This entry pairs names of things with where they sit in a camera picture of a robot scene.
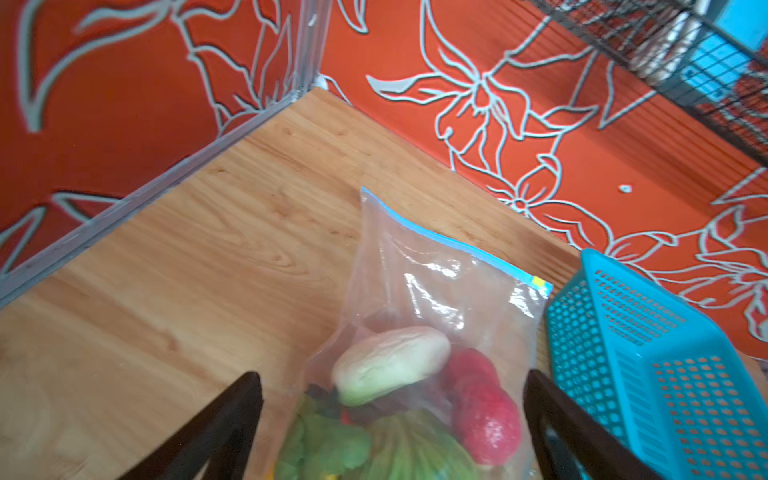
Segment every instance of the red fruit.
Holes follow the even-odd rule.
[[[479,465],[503,465],[522,440],[518,406],[500,386],[461,382],[455,391],[453,429]]]
[[[500,385],[496,367],[487,356],[475,349],[461,349],[452,353],[440,373],[440,383],[446,392],[450,392],[457,383],[466,379]]]

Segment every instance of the green leafy vegetable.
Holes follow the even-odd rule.
[[[371,435],[318,413],[304,396],[275,465],[275,480],[322,480],[361,466],[368,459]]]
[[[477,480],[477,465],[435,416],[412,410],[376,420],[370,459],[343,480]]]

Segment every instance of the wire shelf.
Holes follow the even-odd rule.
[[[727,0],[531,1],[768,167],[768,39],[750,48],[716,25]]]

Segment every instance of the wire basket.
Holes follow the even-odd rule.
[[[555,383],[664,478],[768,478],[768,407],[723,331],[595,250],[547,309]]]
[[[532,1],[768,166],[768,2],[750,15],[735,0]]]

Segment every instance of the wooden surface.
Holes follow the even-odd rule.
[[[577,268],[570,247],[313,91],[0,312],[0,476],[114,478],[253,369],[259,478],[304,360],[336,327],[362,185],[557,287]]]

